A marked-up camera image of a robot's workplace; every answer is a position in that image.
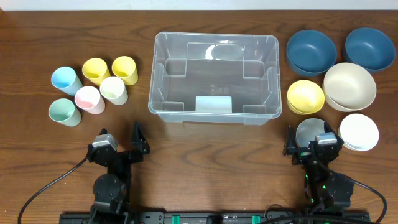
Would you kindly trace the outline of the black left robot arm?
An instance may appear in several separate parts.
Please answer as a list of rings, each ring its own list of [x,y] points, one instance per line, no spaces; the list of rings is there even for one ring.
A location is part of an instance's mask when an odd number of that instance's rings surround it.
[[[87,146],[88,161],[107,168],[93,185],[95,199],[89,223],[139,223],[139,212],[130,205],[131,165],[142,162],[150,146],[138,122],[134,123],[130,143],[132,149],[118,152],[117,140],[103,128]]]

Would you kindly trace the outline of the large beige bowl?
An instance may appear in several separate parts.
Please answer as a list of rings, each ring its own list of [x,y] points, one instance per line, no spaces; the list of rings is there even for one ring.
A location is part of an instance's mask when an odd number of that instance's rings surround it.
[[[325,74],[322,90],[325,101],[342,112],[363,110],[373,103],[377,94],[373,76],[354,63],[338,63]]]

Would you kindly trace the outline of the white bowl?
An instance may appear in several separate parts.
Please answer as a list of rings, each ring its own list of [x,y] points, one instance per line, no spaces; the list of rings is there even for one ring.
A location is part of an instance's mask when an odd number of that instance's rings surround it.
[[[379,141],[379,129],[375,122],[359,113],[345,117],[338,128],[344,147],[354,151],[369,151]]]

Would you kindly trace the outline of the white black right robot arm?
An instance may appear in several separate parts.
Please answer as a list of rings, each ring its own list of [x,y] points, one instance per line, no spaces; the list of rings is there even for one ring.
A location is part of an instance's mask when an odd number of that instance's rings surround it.
[[[334,174],[329,163],[339,156],[343,140],[330,125],[323,123],[324,132],[317,134],[306,147],[298,147],[292,128],[288,129],[283,155],[292,157],[293,165],[305,169],[304,183],[306,198],[312,202],[307,214],[321,212],[342,212],[351,205],[354,184],[342,174]]]

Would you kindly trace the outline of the dark blue bowl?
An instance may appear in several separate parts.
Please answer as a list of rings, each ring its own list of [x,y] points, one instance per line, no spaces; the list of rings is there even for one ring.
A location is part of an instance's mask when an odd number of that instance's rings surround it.
[[[396,48],[383,32],[361,27],[350,32],[343,47],[346,62],[357,64],[369,73],[389,68],[396,59]]]
[[[326,73],[334,66],[336,59],[334,42],[317,30],[301,30],[287,42],[287,64],[302,77],[316,77]]]

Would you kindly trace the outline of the yellow bowl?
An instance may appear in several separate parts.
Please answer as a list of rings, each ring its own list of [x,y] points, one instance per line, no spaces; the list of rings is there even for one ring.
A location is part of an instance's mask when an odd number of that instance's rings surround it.
[[[299,80],[287,90],[287,105],[296,114],[314,114],[323,108],[325,96],[321,87],[310,80]]]

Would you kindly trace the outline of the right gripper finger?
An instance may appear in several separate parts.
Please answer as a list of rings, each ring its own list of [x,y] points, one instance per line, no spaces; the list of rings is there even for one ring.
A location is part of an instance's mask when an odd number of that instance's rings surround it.
[[[344,144],[344,140],[333,130],[333,128],[325,121],[324,122],[324,131],[325,133],[332,133],[336,139],[336,143],[339,146],[342,146]]]
[[[284,144],[284,149],[282,151],[282,154],[284,156],[292,155],[296,152],[296,144],[295,144],[295,137],[293,134],[292,127],[288,127],[288,132],[287,132],[287,139]]]

